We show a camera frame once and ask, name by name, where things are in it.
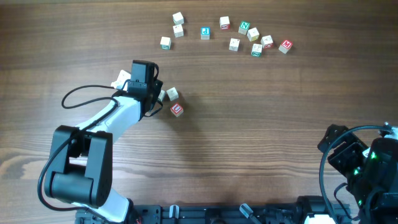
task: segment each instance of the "wood grain surface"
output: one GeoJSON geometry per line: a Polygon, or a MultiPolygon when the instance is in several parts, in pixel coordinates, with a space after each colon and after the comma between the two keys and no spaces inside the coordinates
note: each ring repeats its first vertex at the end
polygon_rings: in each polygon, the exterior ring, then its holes
{"type": "MultiPolygon", "coordinates": [[[[164,89],[175,86],[184,108],[176,118],[175,101],[166,101],[115,143],[113,187],[135,204],[320,195],[317,144],[330,124],[398,125],[392,1],[73,2],[0,6],[0,223],[73,223],[74,212],[40,204],[37,178],[55,128],[85,121],[108,102],[64,110],[60,101],[81,85],[110,85],[133,59],[157,63],[164,89]],[[178,11],[184,36],[175,38],[178,11]],[[221,16],[231,30],[220,30],[221,16]],[[293,48],[250,56],[253,42],[238,33],[242,20],[277,47],[289,39],[293,48]],[[211,27],[210,40],[200,40],[202,26],[211,27]],[[160,48],[162,36],[171,37],[171,50],[160,48]],[[241,40],[238,52],[228,50],[230,38],[241,40]]],[[[83,90],[67,104],[110,94],[83,90]]],[[[377,137],[358,135],[368,144],[377,137]]],[[[329,165],[325,175],[333,197],[344,178],[329,165]]]]}

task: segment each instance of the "green led light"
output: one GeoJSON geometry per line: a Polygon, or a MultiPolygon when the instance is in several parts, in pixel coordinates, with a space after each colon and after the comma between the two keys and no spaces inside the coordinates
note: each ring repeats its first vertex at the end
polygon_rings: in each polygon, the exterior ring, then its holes
{"type": "Polygon", "coordinates": [[[377,158],[376,153],[372,152],[372,154],[371,154],[371,159],[376,159],[376,158],[377,158]]]}

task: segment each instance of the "wooden table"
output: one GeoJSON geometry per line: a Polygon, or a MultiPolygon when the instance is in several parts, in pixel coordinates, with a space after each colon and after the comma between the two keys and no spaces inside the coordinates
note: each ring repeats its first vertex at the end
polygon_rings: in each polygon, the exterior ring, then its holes
{"type": "MultiPolygon", "coordinates": [[[[1,223],[73,223],[74,212],[41,205],[37,178],[55,128],[85,121],[108,102],[64,110],[60,101],[81,85],[110,85],[133,59],[157,63],[164,89],[175,86],[184,107],[176,118],[175,101],[166,101],[114,145],[113,187],[135,204],[320,195],[317,144],[330,124],[398,124],[397,4],[73,2],[0,7],[1,223]],[[184,36],[175,38],[178,11],[184,36]],[[220,30],[221,16],[231,30],[220,30]],[[253,42],[238,33],[243,20],[276,47],[250,56],[253,42]],[[211,27],[210,40],[200,40],[202,26],[211,27]],[[171,50],[160,48],[162,36],[171,37],[171,50]],[[228,50],[230,38],[241,40],[238,52],[228,50]],[[287,55],[277,49],[284,39],[294,43],[287,55]]],[[[110,94],[84,90],[67,104],[110,94]]],[[[359,136],[369,144],[377,137],[359,136]]],[[[345,180],[329,165],[325,175],[333,197],[345,180]]]]}

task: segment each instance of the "wooden tabletop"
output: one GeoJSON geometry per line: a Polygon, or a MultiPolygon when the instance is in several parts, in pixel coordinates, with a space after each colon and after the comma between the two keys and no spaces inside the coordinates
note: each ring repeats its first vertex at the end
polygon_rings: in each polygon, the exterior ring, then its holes
{"type": "MultiPolygon", "coordinates": [[[[113,187],[135,204],[320,195],[317,144],[329,125],[398,125],[397,4],[73,2],[0,6],[1,223],[73,223],[74,212],[39,202],[37,178],[55,128],[86,121],[108,102],[65,110],[61,99],[81,85],[110,85],[133,59],[157,63],[164,89],[180,96],[114,144],[113,187]],[[175,38],[172,14],[179,11],[184,36],[175,38]],[[230,30],[220,30],[221,16],[229,16],[230,30]],[[260,40],[239,34],[241,21],[260,37],[271,35],[275,47],[252,57],[260,40]],[[200,40],[203,26],[210,40],[200,40]],[[171,50],[160,48],[163,36],[171,50]],[[230,38],[240,39],[237,52],[228,50],[230,38]],[[278,50],[285,39],[294,43],[286,55],[278,50]],[[184,108],[178,118],[170,112],[175,102],[184,108]]],[[[67,104],[112,93],[82,90],[67,104]]],[[[377,137],[358,135],[368,144],[377,137]]],[[[326,166],[329,197],[344,181],[326,166]]]]}

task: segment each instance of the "robotic arm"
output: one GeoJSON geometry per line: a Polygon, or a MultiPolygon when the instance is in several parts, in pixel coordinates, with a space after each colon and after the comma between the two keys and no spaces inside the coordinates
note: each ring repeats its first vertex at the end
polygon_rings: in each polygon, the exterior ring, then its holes
{"type": "MultiPolygon", "coordinates": [[[[295,203],[256,207],[242,204],[181,208],[134,205],[132,200],[119,195],[111,188],[112,145],[125,130],[152,111],[157,102],[161,104],[163,96],[159,94],[163,83],[157,79],[158,73],[156,64],[133,60],[131,74],[122,70],[118,80],[112,83],[118,91],[106,108],[75,127],[60,126],[55,130],[50,159],[38,184],[39,199],[45,206],[58,211],[77,210],[76,224],[351,223],[348,205],[339,200],[339,204],[331,204],[324,194],[300,196],[295,203]],[[71,157],[80,156],[87,157],[85,166],[70,162],[71,157]],[[45,194],[77,207],[49,205],[41,195],[44,174],[47,174],[45,194]]],[[[352,133],[356,129],[334,124],[318,145],[325,160],[334,149],[328,162],[347,178],[344,186],[354,195],[363,224],[396,223],[398,218],[398,129],[388,124],[377,128],[383,138],[375,139],[371,147],[352,133]]]]}

